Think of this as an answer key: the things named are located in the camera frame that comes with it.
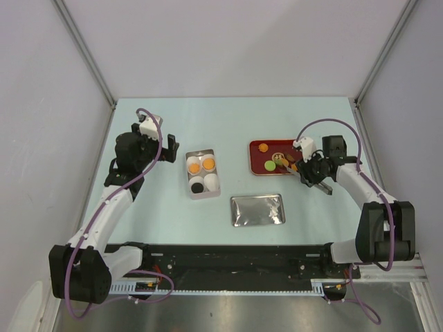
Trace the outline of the metal tongs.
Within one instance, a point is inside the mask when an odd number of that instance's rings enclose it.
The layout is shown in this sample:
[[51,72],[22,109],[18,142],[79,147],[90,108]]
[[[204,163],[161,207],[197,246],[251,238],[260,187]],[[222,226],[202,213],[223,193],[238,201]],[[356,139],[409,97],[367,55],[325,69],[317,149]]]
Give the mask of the metal tongs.
[[315,175],[315,173],[313,173],[313,171],[308,167],[307,163],[304,163],[303,160],[295,163],[295,166],[297,167],[297,170],[292,169],[290,166],[285,166],[284,164],[280,164],[279,168],[289,172],[291,175],[294,175],[307,187],[314,187],[328,196],[333,194],[332,187],[323,182],[325,177]]

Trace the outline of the orange flower cookie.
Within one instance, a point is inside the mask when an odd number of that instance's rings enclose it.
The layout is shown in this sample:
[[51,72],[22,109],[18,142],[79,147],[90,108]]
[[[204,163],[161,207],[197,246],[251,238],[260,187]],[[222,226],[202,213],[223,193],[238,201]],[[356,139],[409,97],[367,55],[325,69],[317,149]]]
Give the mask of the orange flower cookie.
[[198,164],[198,163],[191,163],[188,165],[188,172],[190,174],[193,174],[193,175],[198,174],[200,172],[200,170],[201,170],[201,167],[200,167],[200,164]]

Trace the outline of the black round cookie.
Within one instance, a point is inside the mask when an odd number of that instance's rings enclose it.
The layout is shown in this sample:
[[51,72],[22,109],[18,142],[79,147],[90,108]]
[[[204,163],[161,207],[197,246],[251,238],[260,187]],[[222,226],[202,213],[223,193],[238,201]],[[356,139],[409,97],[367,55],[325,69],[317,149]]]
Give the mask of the black round cookie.
[[202,183],[193,183],[191,185],[191,192],[193,194],[202,193],[202,192],[204,192],[204,190],[205,190],[205,188],[204,188],[204,185]]

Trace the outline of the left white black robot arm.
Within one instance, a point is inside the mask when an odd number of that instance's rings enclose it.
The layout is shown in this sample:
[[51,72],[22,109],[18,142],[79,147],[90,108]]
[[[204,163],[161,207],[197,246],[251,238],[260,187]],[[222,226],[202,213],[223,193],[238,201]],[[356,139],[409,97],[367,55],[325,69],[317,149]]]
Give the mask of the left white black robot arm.
[[174,163],[177,158],[179,144],[173,135],[168,135],[167,147],[162,146],[162,122],[158,116],[147,118],[116,138],[116,157],[90,221],[66,245],[55,245],[49,253],[56,298],[101,304],[116,280],[130,271],[140,277],[152,271],[153,260],[140,245],[123,245],[113,253],[105,249],[120,218],[140,192],[146,171],[158,161]]

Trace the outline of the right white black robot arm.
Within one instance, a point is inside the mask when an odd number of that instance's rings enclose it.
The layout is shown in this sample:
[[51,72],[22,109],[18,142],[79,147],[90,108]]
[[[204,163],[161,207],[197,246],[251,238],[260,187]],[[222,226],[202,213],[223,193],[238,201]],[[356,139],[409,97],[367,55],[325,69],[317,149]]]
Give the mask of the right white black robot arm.
[[342,136],[325,136],[322,149],[302,137],[293,148],[302,155],[296,161],[301,183],[320,185],[326,178],[338,183],[361,210],[353,239],[329,245],[330,254],[321,257],[319,268],[326,277],[336,277],[345,264],[375,264],[390,270],[396,261],[415,256],[415,208],[385,192],[363,170],[356,156],[347,154]]

